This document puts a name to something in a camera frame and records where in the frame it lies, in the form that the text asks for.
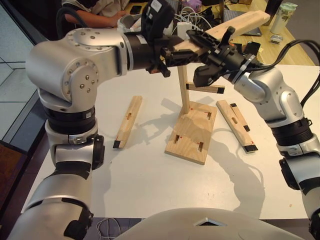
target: wooden plank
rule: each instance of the wooden plank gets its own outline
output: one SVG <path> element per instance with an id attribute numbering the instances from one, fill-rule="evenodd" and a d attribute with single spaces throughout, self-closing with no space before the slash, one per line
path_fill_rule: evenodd
<path id="1" fill-rule="evenodd" d="M 129 108 L 125 113 L 120 129 L 116 135 L 116 139 L 113 144 L 114 149 L 116 148 L 122 149 L 126 145 L 131 129 L 138 115 L 141 103 L 142 103 L 142 96 L 132 97 Z"/>
<path id="2" fill-rule="evenodd" d="M 247 121 L 245 120 L 244 116 L 242 115 L 242 113 L 240 112 L 239 107 L 237 106 L 237 104 L 235 103 L 231 103 L 230 107 L 232 109 L 232 111 L 234 112 L 234 114 L 236 115 L 236 117 L 239 119 L 240 123 L 243 125 L 244 129 L 249 132 L 250 128 L 248 126 Z"/>
<path id="3" fill-rule="evenodd" d="M 232 38 L 236 36 L 240 36 L 260 25 L 266 23 L 270 18 L 270 15 L 265 13 L 264 11 L 248 11 L 236 18 L 233 18 L 229 21 L 226 21 L 218 26 L 215 26 L 207 31 L 206 33 L 210 34 L 214 38 L 221 40 L 223 35 L 225 34 L 228 27 L 232 26 L 235 28 L 234 34 L 231 36 Z M 201 55 L 204 53 L 204 50 L 193 44 L 190 40 L 183 41 L 174 46 L 174 49 L 179 51 L 182 49 L 190 49 L 193 52 Z"/>
<path id="4" fill-rule="evenodd" d="M 191 101 L 187 114 L 181 110 L 164 152 L 204 165 L 216 115 L 216 107 Z"/>
<path id="5" fill-rule="evenodd" d="M 224 119 L 230 126 L 234 135 L 238 139 L 241 146 L 247 153 L 257 151 L 257 147 L 254 141 L 251 139 L 250 135 L 243 128 L 243 125 L 240 123 L 239 119 L 235 115 L 234 111 L 231 109 L 226 100 L 220 100 L 216 102 L 216 106 L 219 108 Z"/>
<path id="6" fill-rule="evenodd" d="M 189 100 L 189 91 L 186 87 L 186 82 L 188 80 L 187 76 L 187 66 L 178 66 L 178 76 L 179 76 L 179 83 L 180 83 L 180 91 L 181 91 L 181 98 L 182 98 L 182 111 L 183 113 L 187 114 L 190 108 L 190 100 Z"/>
<path id="7" fill-rule="evenodd" d="M 214 93 L 214 94 L 223 94 L 225 92 L 225 86 L 222 86 L 222 85 L 210 85 L 210 86 L 196 87 L 195 84 L 191 81 L 188 81 L 186 83 L 186 89 L 192 90 L 192 91 Z"/>

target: white table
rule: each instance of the white table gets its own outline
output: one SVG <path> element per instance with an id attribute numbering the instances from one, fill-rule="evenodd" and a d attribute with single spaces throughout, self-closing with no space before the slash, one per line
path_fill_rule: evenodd
<path id="1" fill-rule="evenodd" d="M 198 64 L 187 67 L 190 80 Z M 318 66 L 279 65 L 287 84 L 300 99 L 309 90 Z M 93 172 L 91 211 L 95 217 L 146 218 L 185 207 L 219 208 L 260 219 L 306 218 L 300 191 L 289 188 L 282 176 L 276 141 L 254 106 L 224 79 L 224 94 L 190 91 L 190 100 L 215 106 L 225 99 L 244 115 L 258 151 L 246 154 L 218 111 L 205 165 L 164 153 L 181 110 L 177 68 L 171 77 L 145 70 L 114 78 L 98 89 L 96 116 L 99 134 L 106 138 L 104 165 Z M 143 101 L 125 149 L 113 149 L 122 118 L 133 95 Z M 320 136 L 320 92 L 304 107 Z M 54 170 L 48 154 L 27 201 Z"/>

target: wooden piece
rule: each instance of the wooden piece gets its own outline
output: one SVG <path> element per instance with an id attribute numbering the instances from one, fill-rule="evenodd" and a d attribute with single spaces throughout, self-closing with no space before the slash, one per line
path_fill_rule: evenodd
<path id="1" fill-rule="evenodd" d="M 214 38 L 220 40 L 222 39 L 228 27 L 232 26 L 235 28 L 235 32 L 232 35 L 232 37 L 236 37 L 266 23 L 269 20 L 269 18 L 270 15 L 265 13 L 264 11 L 249 11 L 240 16 L 237 16 L 236 18 L 226 21 L 218 26 L 215 26 L 205 32 L 210 34 Z M 175 45 L 174 49 L 177 51 L 182 49 L 190 49 L 199 55 L 204 53 L 203 49 L 193 44 L 189 40 L 183 41 Z"/>
<path id="2" fill-rule="evenodd" d="M 265 0 L 254 0 L 251 5 L 246 4 L 230 4 L 228 7 L 233 11 L 264 11 L 267 6 L 267 1 Z M 219 14 L 219 5 L 214 5 L 212 7 L 212 11 L 215 15 Z M 248 41 L 253 41 L 261 44 L 261 48 L 264 49 L 263 52 L 258 53 L 257 59 L 265 64 L 272 64 L 278 57 L 278 54 L 282 50 L 282 48 L 288 44 L 289 42 L 295 40 L 289 30 L 285 27 L 281 32 L 281 36 L 283 37 L 283 41 L 279 44 L 271 43 L 270 37 L 274 35 L 270 32 L 270 29 L 275 21 L 275 17 L 273 18 L 271 24 L 269 26 L 260 26 L 260 31 L 262 32 L 262 36 L 249 36 L 249 35 L 241 35 L 241 36 L 233 36 L 233 43 L 238 44 L 247 44 Z M 314 62 L 310 59 L 308 54 L 304 51 L 300 44 L 295 45 L 290 48 L 287 54 L 284 56 L 283 60 L 279 64 L 284 65 L 310 65 L 314 66 Z"/>
<path id="3" fill-rule="evenodd" d="M 247 121 L 245 120 L 244 116 L 242 115 L 242 113 L 240 112 L 239 107 L 237 106 L 237 104 L 235 103 L 231 103 L 230 107 L 232 109 L 232 111 L 234 112 L 234 114 L 236 115 L 236 117 L 239 119 L 240 123 L 242 124 L 242 126 L 244 127 L 244 129 L 249 132 L 250 128 L 248 126 Z"/>
<path id="4" fill-rule="evenodd" d="M 131 129 L 138 115 L 138 111 L 141 106 L 141 103 L 142 103 L 142 96 L 132 97 L 129 108 L 125 113 L 120 129 L 116 135 L 116 139 L 113 144 L 114 149 L 115 148 L 122 149 L 126 145 Z"/>
<path id="5" fill-rule="evenodd" d="M 238 139 L 241 146 L 247 153 L 257 151 L 257 147 L 254 141 L 251 139 L 250 135 L 243 128 L 243 125 L 240 123 L 239 119 L 235 115 L 234 111 L 231 109 L 226 100 L 220 100 L 216 102 L 216 106 L 219 108 L 224 119 L 230 126 L 234 135 Z"/>
<path id="6" fill-rule="evenodd" d="M 186 89 L 192 90 L 192 91 L 214 93 L 214 94 L 223 94 L 225 92 L 225 86 L 222 86 L 222 85 L 210 85 L 210 86 L 196 87 L 195 84 L 190 81 L 188 81 L 186 83 Z"/>
<path id="7" fill-rule="evenodd" d="M 181 110 L 165 153 L 204 165 L 210 145 L 217 108 L 190 102 L 190 110 Z"/>
<path id="8" fill-rule="evenodd" d="M 181 98 L 182 98 L 182 111 L 183 113 L 187 114 L 189 112 L 190 107 L 190 100 L 189 100 L 189 91 L 186 87 L 186 82 L 188 80 L 187 76 L 187 66 L 178 66 L 178 76 L 179 76 L 179 83 L 180 83 L 180 91 L 181 91 Z"/>

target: wooden base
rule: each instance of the wooden base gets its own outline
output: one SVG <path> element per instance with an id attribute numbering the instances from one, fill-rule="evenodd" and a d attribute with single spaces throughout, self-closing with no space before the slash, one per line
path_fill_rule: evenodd
<path id="1" fill-rule="evenodd" d="M 216 115 L 216 107 L 190 101 L 189 112 L 181 110 L 164 152 L 204 165 Z"/>

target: keyboard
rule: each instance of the keyboard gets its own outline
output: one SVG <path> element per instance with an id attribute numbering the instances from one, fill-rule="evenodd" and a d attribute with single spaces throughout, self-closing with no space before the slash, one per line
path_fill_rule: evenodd
<path id="1" fill-rule="evenodd" d="M 239 17 L 242 14 L 245 14 L 245 12 L 244 11 L 232 11 L 232 10 L 225 9 L 223 11 L 224 22 L 229 21 L 231 19 L 234 19 L 236 17 Z M 262 33 L 261 33 L 260 29 L 257 27 L 255 29 L 252 29 L 252 30 L 244 33 L 243 35 L 261 36 Z"/>

